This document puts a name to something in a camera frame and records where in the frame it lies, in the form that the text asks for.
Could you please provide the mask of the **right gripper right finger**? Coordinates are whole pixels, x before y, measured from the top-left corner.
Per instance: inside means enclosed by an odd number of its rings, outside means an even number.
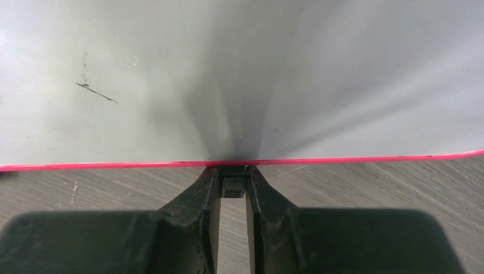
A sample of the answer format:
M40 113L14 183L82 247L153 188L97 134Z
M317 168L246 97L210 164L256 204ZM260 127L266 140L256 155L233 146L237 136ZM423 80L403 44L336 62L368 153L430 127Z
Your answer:
M298 207L247 168L252 273L464 273L439 222L398 208Z

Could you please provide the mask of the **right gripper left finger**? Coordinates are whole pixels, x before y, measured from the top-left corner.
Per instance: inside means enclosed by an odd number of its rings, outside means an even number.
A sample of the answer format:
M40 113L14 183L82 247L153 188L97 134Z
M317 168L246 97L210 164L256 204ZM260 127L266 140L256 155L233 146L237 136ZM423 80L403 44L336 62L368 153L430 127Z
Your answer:
M219 167L154 211L24 213L1 232L2 273L215 273Z

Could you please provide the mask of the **pink framed whiteboard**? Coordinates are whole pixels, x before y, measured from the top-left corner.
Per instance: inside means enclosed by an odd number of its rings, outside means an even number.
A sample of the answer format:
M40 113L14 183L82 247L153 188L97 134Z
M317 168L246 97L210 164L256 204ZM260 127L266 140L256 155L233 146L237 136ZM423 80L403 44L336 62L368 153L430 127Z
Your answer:
M2 1L1 170L483 154L482 1Z

